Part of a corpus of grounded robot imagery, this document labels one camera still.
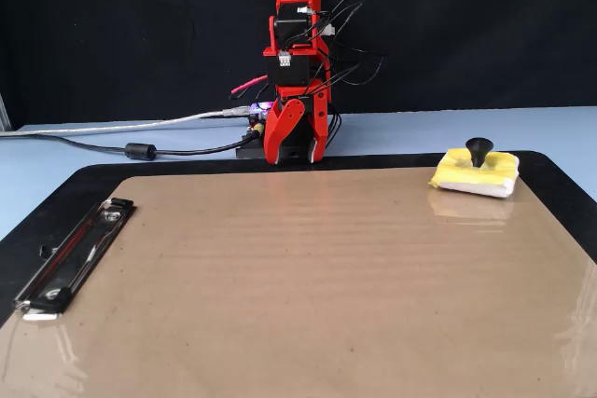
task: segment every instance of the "black cable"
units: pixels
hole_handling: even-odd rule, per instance
[[[288,48],[297,40],[301,39],[301,37],[308,35],[312,30],[314,30],[315,28],[318,28],[319,31],[317,32],[317,34],[315,36],[310,36],[308,38],[308,41],[313,41],[317,36],[321,35],[321,33],[324,32],[325,28],[329,25],[329,23],[331,23],[333,20],[335,20],[340,14],[342,14],[344,11],[346,11],[347,9],[350,9],[352,7],[355,7],[356,5],[359,5],[361,3],[367,2],[367,0],[357,0],[356,2],[353,0],[353,2],[348,5],[347,7],[343,8],[340,11],[337,11],[337,9],[343,5],[344,2],[346,2],[347,0],[340,0],[336,6],[334,8],[332,8],[332,10],[330,11],[329,15],[325,15],[324,17],[320,18],[318,21],[316,21],[311,27],[309,27],[306,31],[304,31],[303,33],[300,34],[296,34],[294,36],[289,37],[288,39],[286,39],[286,41],[284,42],[284,44],[282,45],[282,50],[286,51],[288,50]]]
[[[255,139],[258,139],[261,133],[257,130],[251,131],[251,133],[245,136],[242,140],[235,144],[226,144],[224,146],[219,146],[218,148],[210,148],[210,149],[195,149],[190,151],[174,151],[170,149],[157,149],[156,156],[200,156],[203,154],[213,154],[213,153],[221,153],[222,151],[228,151],[229,149],[240,148],[241,146],[245,146],[246,144],[253,142]]]
[[[58,135],[46,135],[46,134],[33,134],[33,135],[7,135],[0,136],[0,139],[37,139],[37,140],[51,140],[53,142],[60,142],[62,144],[69,144],[76,148],[88,149],[90,151],[99,151],[102,153],[121,153],[127,158],[133,158],[138,160],[153,160],[156,156],[199,156],[204,154],[220,153],[222,151],[228,151],[229,149],[239,148],[255,139],[258,139],[261,133],[258,130],[252,130],[251,133],[245,136],[239,142],[234,144],[227,144],[219,146],[218,148],[209,149],[197,149],[190,151],[176,151],[169,149],[156,149],[153,144],[127,144],[126,147],[114,147],[114,146],[99,146],[96,144],[83,144],[81,142],[75,142],[73,140],[60,137]]]
[[[60,142],[62,144],[70,144],[76,148],[89,149],[90,151],[99,151],[101,153],[124,153],[124,148],[114,146],[99,146],[97,144],[83,144],[73,140],[65,139],[58,135],[33,134],[33,135],[3,135],[0,139],[37,139],[37,140],[51,140],[53,142]]]
[[[307,84],[307,87],[305,88],[305,91],[302,92],[303,95],[305,93],[307,93],[307,90],[309,90],[309,87],[311,86],[311,83],[315,80],[315,78],[317,78],[317,76],[319,75],[319,73],[321,72],[321,69],[324,67],[324,65],[326,65],[326,62],[329,61],[329,54],[332,51],[332,47],[334,46],[334,42],[336,42],[336,37],[338,37],[338,34],[340,34],[340,32],[342,31],[342,29],[346,26],[346,24],[349,22],[350,19],[353,18],[354,14],[356,13],[356,11],[358,11],[358,9],[360,7],[362,7],[363,4],[360,3],[358,4],[356,7],[354,7],[354,9],[350,12],[350,14],[348,15],[348,17],[346,18],[346,20],[344,21],[344,23],[342,24],[342,26],[338,29],[338,31],[334,34],[334,38],[332,39],[331,44],[328,46],[327,49],[327,55],[325,58],[322,59],[321,64],[319,64],[319,67],[317,68],[317,72],[315,72],[315,75],[313,75],[311,77],[311,79],[309,80],[309,83]]]
[[[258,92],[258,93],[257,93],[257,95],[255,96],[255,99],[253,100],[255,103],[259,103],[259,101],[258,101],[258,100],[259,100],[259,97],[261,96],[261,94],[262,94],[263,92],[265,92],[265,91],[268,89],[268,87],[269,87],[269,86],[270,86],[270,83],[266,83],[266,84],[265,84],[265,86],[263,86],[263,87],[262,87],[262,88],[259,90],[259,92]]]
[[[375,69],[375,72],[373,72],[373,75],[371,75],[365,81],[359,81],[357,83],[355,83],[353,81],[348,81],[346,79],[342,79],[341,81],[342,81],[342,83],[348,84],[350,86],[365,86],[366,84],[369,84],[371,81],[373,81],[373,79],[375,79],[377,74],[380,72],[380,69],[382,68],[382,63],[383,63],[383,56],[380,58],[380,63],[377,64],[377,69]]]
[[[332,141],[336,137],[336,134],[338,134],[338,131],[340,130],[340,126],[342,126],[342,117],[340,116],[336,108],[332,104],[330,104],[329,109],[333,114],[333,117],[329,123],[329,127],[327,128],[326,147],[328,147],[332,143]]]
[[[325,89],[329,89],[331,88],[334,84],[338,83],[339,81],[342,81],[342,79],[346,76],[348,76],[349,74],[351,74],[352,72],[354,72],[361,64],[355,64],[352,67],[349,67],[347,69],[341,70],[339,72],[337,72],[334,76],[332,76],[331,78],[329,78],[324,84],[317,86],[315,89],[313,90],[309,90],[306,95],[315,95],[319,92],[321,92],[322,90]]]
[[[341,41],[335,41],[335,44],[338,45],[338,46],[340,46],[340,47],[344,47],[344,48],[347,48],[349,50],[356,51],[358,53],[367,53],[368,55],[375,55],[375,56],[388,56],[387,53],[380,53],[378,51],[363,50],[362,48],[351,47],[351,46],[348,46],[348,45],[342,43]]]

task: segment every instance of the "black rubber stopper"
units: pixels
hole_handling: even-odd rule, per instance
[[[470,151],[473,167],[480,168],[487,153],[493,149],[493,142],[482,137],[474,137],[466,142],[466,148]]]

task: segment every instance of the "wire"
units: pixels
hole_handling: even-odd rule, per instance
[[[373,72],[373,75],[371,75],[365,81],[360,81],[358,83],[355,83],[353,81],[347,81],[346,79],[342,79],[342,83],[349,84],[351,86],[365,86],[366,84],[369,84],[371,81],[373,81],[373,79],[380,72],[380,69],[382,68],[383,58],[384,58],[383,56],[380,57],[380,63],[377,64],[377,69],[375,69],[375,72]]]
[[[348,1],[348,0],[340,0],[336,4],[336,6],[329,12],[329,14],[327,14],[324,17],[320,18],[318,21],[316,21],[311,27],[309,27],[303,33],[296,34],[296,35],[291,36],[288,39],[286,39],[286,41],[282,45],[282,50],[284,50],[284,51],[288,50],[288,48],[294,42],[296,42],[297,40],[301,39],[301,37],[308,35],[312,30],[314,30],[315,28],[317,28],[317,29],[319,29],[319,31],[317,32],[317,34],[315,34],[314,36],[311,36],[311,37],[309,37],[307,39],[308,41],[313,41],[317,36],[321,35],[324,32],[325,28],[327,27],[327,25],[329,23],[331,23],[333,20],[335,20],[344,11],[346,11],[346,10],[352,8],[352,7],[355,7],[356,5],[359,5],[361,3],[367,2],[367,0],[357,0],[356,2],[351,3],[347,7],[343,8],[340,11],[337,12],[337,9],[340,8],[344,4],[344,2],[346,2],[346,1]]]
[[[244,146],[250,142],[253,142],[255,139],[258,139],[260,136],[260,132],[257,130],[252,131],[249,135],[244,137],[239,142],[234,144],[226,144],[224,146],[219,146],[217,148],[209,148],[209,149],[195,149],[189,151],[177,151],[177,150],[170,150],[170,149],[159,149],[154,152],[157,156],[200,156],[205,154],[213,154],[213,153],[220,153],[222,151],[228,151],[229,149],[239,148]],[[36,140],[50,140],[52,142],[59,142],[62,144],[69,144],[76,148],[80,149],[87,149],[90,151],[98,151],[101,153],[122,153],[126,154],[126,148],[123,147],[114,147],[114,146],[99,146],[96,144],[83,144],[81,142],[75,142],[73,140],[66,139],[64,137],[60,137],[57,135],[44,135],[44,134],[37,134],[37,135],[14,135],[14,136],[6,136],[2,137],[6,139],[36,139]]]
[[[267,75],[262,75],[262,76],[258,76],[257,78],[253,78],[251,81],[247,81],[244,84],[241,84],[241,86],[239,86],[238,88],[234,88],[233,90],[230,91],[231,94],[234,94],[236,92],[238,92],[239,90],[243,90],[243,89],[248,89],[251,86],[260,83],[263,80],[268,79]]]
[[[302,92],[303,95],[305,93],[307,93],[307,90],[309,90],[309,87],[311,86],[311,83],[315,80],[315,78],[317,78],[317,76],[321,72],[321,69],[324,67],[324,65],[326,65],[326,62],[329,61],[329,54],[332,51],[332,47],[334,46],[334,42],[336,41],[336,37],[338,37],[338,34],[340,34],[340,32],[342,31],[342,29],[346,26],[346,24],[349,22],[349,20],[353,17],[354,13],[356,13],[356,11],[358,11],[358,9],[360,7],[362,7],[362,6],[363,6],[363,4],[360,3],[356,7],[354,7],[354,9],[350,12],[350,14],[346,18],[346,20],[344,21],[344,23],[342,24],[342,26],[338,29],[338,31],[334,35],[334,38],[332,39],[332,42],[331,42],[331,44],[329,45],[329,47],[327,49],[327,55],[326,55],[326,57],[321,61],[321,64],[319,64],[319,67],[317,68],[317,72],[315,72],[315,75],[313,75],[312,78],[309,80],[309,84],[307,84],[307,87],[305,88],[304,92]]]
[[[360,67],[360,65],[361,64],[358,63],[352,67],[349,67],[347,69],[341,70],[340,72],[337,72],[334,76],[329,78],[324,84],[317,86],[313,90],[309,90],[306,94],[307,95],[315,95],[315,94],[321,92],[322,90],[331,88],[334,84],[338,83],[339,81],[342,81],[342,79],[344,77],[346,77],[349,74],[351,74],[352,72],[354,72],[358,67]]]
[[[332,113],[333,117],[329,122],[329,126],[327,127],[326,147],[328,147],[332,143],[332,141],[336,137],[336,134],[338,134],[338,131],[340,130],[340,126],[342,126],[342,117],[332,104],[329,105],[329,110]]]
[[[152,123],[142,123],[139,125],[120,125],[120,126],[103,126],[98,128],[72,128],[67,130],[8,130],[0,132],[0,137],[17,137],[23,135],[37,135],[37,134],[85,134],[89,132],[122,132],[125,130],[147,130],[160,126],[175,125],[184,123],[186,121],[199,120],[202,118],[213,117],[244,117],[249,114],[248,106],[234,107],[232,109],[223,109],[215,112],[204,112],[202,114],[195,114],[194,116],[174,118],[172,120],[154,121]]]
[[[124,153],[124,148],[114,146],[99,146],[96,144],[83,144],[81,142],[75,142],[73,140],[65,139],[58,135],[8,135],[2,136],[3,139],[36,139],[36,140],[51,140],[53,142],[60,142],[63,144],[70,144],[76,148],[89,149],[90,151],[99,151],[101,153]]]
[[[261,94],[263,92],[265,92],[268,88],[270,87],[270,83],[266,83],[265,86],[263,86],[259,92],[257,93],[255,99],[253,100],[255,103],[257,103],[257,101],[259,100],[259,97],[261,96]]]
[[[221,153],[222,151],[228,151],[229,149],[240,148],[241,146],[245,146],[246,144],[253,142],[255,139],[258,139],[261,134],[254,130],[249,135],[244,137],[239,142],[235,144],[226,144],[224,146],[219,146],[218,148],[210,148],[210,149],[194,149],[190,151],[175,151],[170,149],[158,149],[156,151],[157,156],[200,156],[204,154],[213,154],[213,153]]]

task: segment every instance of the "red wire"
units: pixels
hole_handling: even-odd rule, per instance
[[[247,81],[246,83],[241,84],[241,86],[239,86],[238,88],[234,88],[230,93],[236,93],[239,90],[250,88],[254,84],[260,83],[264,79],[268,79],[268,76],[267,75],[262,75],[262,76],[258,76],[257,78],[253,78],[251,81]]]

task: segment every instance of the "black clipboard border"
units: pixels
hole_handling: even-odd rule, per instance
[[[520,160],[521,179],[597,263],[597,202],[543,154],[512,151]],[[197,160],[92,165],[69,177],[0,241],[0,326],[10,303],[43,264],[42,245],[56,247],[96,203],[124,180],[139,176],[223,174],[235,172],[309,172],[435,167],[443,154],[347,156],[316,164],[291,160],[271,166],[263,160]]]

